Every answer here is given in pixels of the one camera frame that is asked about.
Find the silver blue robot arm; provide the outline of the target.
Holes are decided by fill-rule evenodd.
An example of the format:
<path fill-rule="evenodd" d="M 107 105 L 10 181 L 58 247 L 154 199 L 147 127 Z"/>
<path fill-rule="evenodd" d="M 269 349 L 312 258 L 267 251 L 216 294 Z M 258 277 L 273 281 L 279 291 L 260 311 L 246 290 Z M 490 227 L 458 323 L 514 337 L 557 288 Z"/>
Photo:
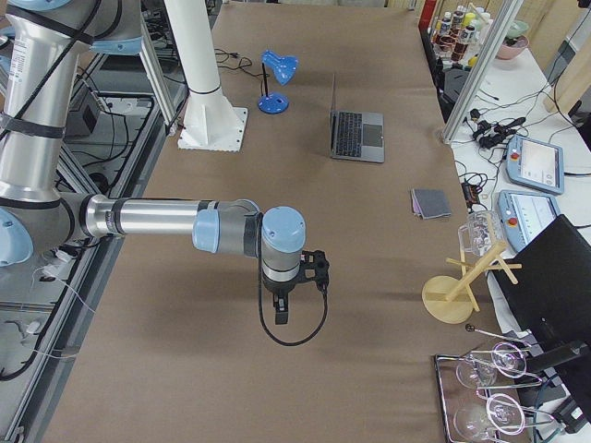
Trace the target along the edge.
<path fill-rule="evenodd" d="M 306 225 L 289 207 L 261 212 L 246 199 L 111 199 L 60 193 L 54 175 L 78 59 L 86 51 L 140 54 L 137 1 L 11 1 L 15 31 L 1 115 L 1 263 L 10 266 L 74 239 L 139 233 L 191 235 L 197 249 L 255 257 L 288 320 L 288 294 L 305 279 Z"/>

